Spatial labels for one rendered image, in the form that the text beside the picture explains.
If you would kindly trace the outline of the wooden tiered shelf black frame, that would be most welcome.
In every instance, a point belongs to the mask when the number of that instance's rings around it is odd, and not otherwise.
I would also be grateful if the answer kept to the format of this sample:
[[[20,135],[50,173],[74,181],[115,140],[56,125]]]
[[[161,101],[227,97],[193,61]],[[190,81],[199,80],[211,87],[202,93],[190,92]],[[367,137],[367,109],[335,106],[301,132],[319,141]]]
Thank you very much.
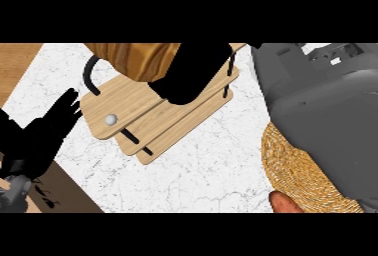
[[[230,59],[223,64],[198,98],[186,105],[164,100],[146,82],[136,82],[118,75],[99,87],[91,82],[91,70],[99,61],[96,55],[87,61],[82,80],[90,92],[80,100],[80,109],[91,135],[99,140],[115,138],[125,155],[134,155],[147,165],[201,122],[230,101],[229,84],[239,76],[233,65],[236,51],[245,43],[232,43]],[[105,123],[109,114],[118,121]]]

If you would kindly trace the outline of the dark brown flat board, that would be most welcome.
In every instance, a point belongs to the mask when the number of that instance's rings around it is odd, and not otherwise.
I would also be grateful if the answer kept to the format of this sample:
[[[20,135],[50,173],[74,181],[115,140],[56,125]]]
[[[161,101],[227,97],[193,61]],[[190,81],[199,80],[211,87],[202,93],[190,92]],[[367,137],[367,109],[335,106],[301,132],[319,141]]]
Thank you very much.
[[[32,181],[28,196],[43,213],[102,213],[102,209],[56,162]]]

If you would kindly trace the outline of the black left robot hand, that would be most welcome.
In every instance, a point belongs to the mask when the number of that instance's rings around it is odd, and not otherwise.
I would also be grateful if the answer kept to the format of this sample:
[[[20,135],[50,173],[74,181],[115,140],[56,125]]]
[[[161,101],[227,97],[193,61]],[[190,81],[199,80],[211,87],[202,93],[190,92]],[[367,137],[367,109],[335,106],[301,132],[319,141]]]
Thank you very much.
[[[81,117],[78,92],[69,88],[43,117],[22,128],[0,108],[0,178],[25,175],[31,180],[47,171],[63,139]]]

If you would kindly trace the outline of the round woven straw placemat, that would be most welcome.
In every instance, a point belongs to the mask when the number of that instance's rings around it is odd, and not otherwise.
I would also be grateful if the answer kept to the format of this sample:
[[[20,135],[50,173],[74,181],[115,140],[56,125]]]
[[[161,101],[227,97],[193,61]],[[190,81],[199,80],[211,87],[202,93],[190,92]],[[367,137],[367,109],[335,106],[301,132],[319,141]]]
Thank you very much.
[[[291,197],[305,212],[363,212],[357,201],[341,195],[310,155],[289,144],[273,123],[263,132],[261,161],[273,189]]]

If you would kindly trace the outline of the brown wood-grain object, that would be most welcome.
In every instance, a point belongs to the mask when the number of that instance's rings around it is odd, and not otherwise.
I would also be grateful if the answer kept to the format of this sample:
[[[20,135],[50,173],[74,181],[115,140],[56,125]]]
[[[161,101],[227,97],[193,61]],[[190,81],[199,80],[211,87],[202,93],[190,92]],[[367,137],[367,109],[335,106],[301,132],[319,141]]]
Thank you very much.
[[[85,43],[93,54],[137,82],[153,82],[165,76],[178,43]]]

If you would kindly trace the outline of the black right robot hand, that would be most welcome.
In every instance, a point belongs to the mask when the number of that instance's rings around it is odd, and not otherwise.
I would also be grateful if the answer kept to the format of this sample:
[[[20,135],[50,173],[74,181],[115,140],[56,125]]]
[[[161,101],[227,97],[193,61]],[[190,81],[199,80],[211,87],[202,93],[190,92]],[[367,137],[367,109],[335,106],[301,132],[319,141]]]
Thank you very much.
[[[217,42],[208,48],[184,42],[174,56],[165,76],[149,87],[171,104],[186,105],[199,96],[229,56],[232,47]]]

